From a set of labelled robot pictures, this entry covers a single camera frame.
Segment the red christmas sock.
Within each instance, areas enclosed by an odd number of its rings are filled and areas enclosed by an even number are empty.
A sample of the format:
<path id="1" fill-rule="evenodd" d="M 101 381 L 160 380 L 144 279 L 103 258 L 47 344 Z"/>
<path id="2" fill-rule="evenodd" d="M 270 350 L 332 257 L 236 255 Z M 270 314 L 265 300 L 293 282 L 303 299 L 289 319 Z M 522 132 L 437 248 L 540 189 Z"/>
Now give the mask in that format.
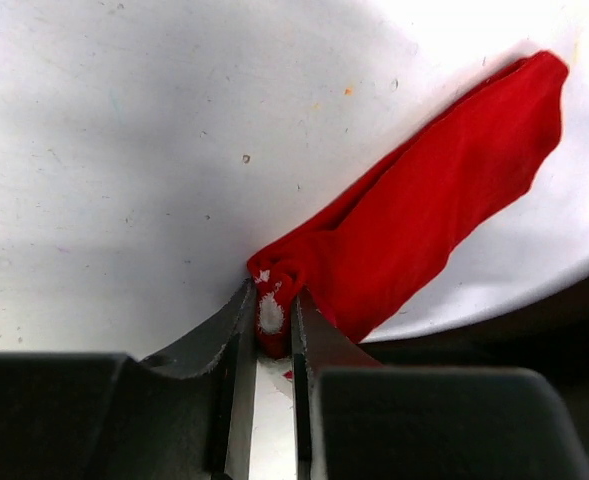
<path id="1" fill-rule="evenodd" d="M 358 343 L 434 279 L 481 223 L 529 191 L 560 142 L 568 74 L 549 51 L 508 64 L 251 256 L 263 352 L 290 353 L 302 291 Z"/>

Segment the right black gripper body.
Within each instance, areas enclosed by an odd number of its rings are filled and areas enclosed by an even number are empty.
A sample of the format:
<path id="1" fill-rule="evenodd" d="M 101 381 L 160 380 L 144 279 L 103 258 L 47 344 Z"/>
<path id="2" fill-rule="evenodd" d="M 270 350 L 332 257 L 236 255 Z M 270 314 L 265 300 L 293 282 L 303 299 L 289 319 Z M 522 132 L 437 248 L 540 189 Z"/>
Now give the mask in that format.
<path id="1" fill-rule="evenodd" d="M 361 348 L 388 365 L 534 370 L 560 393 L 589 457 L 589 275 L 494 318 Z"/>

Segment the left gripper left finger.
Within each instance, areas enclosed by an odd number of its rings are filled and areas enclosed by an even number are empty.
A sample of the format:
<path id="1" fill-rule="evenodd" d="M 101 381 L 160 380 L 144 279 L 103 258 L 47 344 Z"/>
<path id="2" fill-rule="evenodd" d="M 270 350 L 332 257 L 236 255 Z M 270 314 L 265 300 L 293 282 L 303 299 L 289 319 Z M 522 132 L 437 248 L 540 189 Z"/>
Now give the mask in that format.
<path id="1" fill-rule="evenodd" d="M 170 415 L 185 479 L 247 479 L 255 399 L 256 289 L 246 279 L 224 306 L 139 364 L 183 389 Z"/>

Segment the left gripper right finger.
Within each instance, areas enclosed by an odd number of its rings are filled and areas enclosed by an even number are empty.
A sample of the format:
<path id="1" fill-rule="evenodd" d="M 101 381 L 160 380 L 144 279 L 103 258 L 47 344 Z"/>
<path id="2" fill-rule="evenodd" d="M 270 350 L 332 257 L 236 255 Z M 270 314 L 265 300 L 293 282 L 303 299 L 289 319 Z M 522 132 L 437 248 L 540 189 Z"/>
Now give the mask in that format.
<path id="1" fill-rule="evenodd" d="M 340 377 L 382 363 L 353 344 L 320 312 L 309 292 L 298 294 L 291 308 L 291 353 L 295 414 L 297 477 L 326 479 L 326 440 L 335 429 L 329 425 L 333 390 L 325 379 L 333 371 Z"/>

